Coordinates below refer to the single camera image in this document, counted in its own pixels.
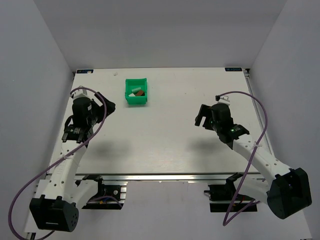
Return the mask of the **green cylinder block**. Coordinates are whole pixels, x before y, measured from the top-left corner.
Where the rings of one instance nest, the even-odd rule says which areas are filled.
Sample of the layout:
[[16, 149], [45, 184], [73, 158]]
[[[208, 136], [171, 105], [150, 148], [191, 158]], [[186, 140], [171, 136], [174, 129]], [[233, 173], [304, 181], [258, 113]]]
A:
[[141, 90], [140, 87], [136, 87], [136, 88], [132, 88], [131, 92], [135, 94], [135, 93], [139, 92], [140, 90]]

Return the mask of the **green plastic bin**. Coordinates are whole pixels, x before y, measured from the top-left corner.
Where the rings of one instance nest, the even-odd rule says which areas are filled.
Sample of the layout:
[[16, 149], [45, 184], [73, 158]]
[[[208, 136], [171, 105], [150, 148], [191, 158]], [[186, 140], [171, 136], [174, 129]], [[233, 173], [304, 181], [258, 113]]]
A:
[[145, 105], [148, 102], [147, 78], [126, 79], [124, 96], [128, 105]]

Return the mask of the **brown rectangular block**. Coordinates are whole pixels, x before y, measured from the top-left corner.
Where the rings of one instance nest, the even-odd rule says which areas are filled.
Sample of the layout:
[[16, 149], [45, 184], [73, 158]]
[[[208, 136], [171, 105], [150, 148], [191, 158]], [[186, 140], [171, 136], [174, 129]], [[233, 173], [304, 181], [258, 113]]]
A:
[[145, 92], [143, 90], [139, 90], [137, 93], [135, 93], [136, 97], [145, 96]]

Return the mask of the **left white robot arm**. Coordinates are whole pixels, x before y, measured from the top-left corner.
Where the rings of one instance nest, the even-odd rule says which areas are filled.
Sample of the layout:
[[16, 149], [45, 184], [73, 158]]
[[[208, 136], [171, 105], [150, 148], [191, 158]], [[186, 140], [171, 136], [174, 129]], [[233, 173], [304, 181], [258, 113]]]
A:
[[112, 114], [115, 103], [99, 92], [94, 95], [102, 105], [76, 90], [72, 97], [72, 114], [66, 119], [61, 138], [60, 158], [40, 197], [32, 198], [29, 209], [40, 230], [72, 232], [79, 220], [79, 210], [101, 193], [100, 176], [75, 181], [82, 157], [94, 136], [94, 126]]

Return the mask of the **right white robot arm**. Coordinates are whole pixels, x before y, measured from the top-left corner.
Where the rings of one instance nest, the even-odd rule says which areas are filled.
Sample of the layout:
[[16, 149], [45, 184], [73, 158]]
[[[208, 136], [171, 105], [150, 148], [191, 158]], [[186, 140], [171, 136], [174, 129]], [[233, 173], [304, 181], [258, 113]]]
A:
[[195, 125], [215, 131], [222, 143], [251, 162], [264, 179], [235, 173], [224, 186], [208, 191], [212, 201], [229, 201], [238, 193], [267, 204], [280, 219], [312, 204], [308, 174], [300, 167], [293, 169], [282, 163], [258, 145], [245, 127], [234, 123], [227, 104], [201, 105]]

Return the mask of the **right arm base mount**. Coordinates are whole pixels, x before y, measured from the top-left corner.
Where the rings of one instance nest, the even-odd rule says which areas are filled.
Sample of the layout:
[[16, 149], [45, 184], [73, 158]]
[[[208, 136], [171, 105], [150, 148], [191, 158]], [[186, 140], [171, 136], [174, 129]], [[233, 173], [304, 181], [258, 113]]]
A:
[[[210, 184], [208, 189], [203, 193], [209, 198], [209, 206], [211, 213], [226, 213], [230, 202], [236, 192], [234, 182], [240, 180], [243, 176], [242, 173], [235, 173], [228, 177], [224, 184]], [[251, 197], [247, 195], [238, 194], [235, 202], [230, 210], [231, 213], [236, 213], [246, 206], [251, 200]]]

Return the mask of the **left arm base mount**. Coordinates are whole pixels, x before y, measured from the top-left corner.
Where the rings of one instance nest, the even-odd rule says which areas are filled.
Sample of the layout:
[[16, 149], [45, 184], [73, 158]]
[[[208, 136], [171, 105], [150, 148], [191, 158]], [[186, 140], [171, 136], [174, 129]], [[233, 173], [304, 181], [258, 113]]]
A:
[[90, 180], [97, 183], [97, 193], [93, 195], [82, 207], [85, 210], [121, 210], [126, 191], [124, 185], [106, 184], [101, 175], [87, 174], [82, 179], [77, 179], [75, 184], [80, 186], [81, 182]]

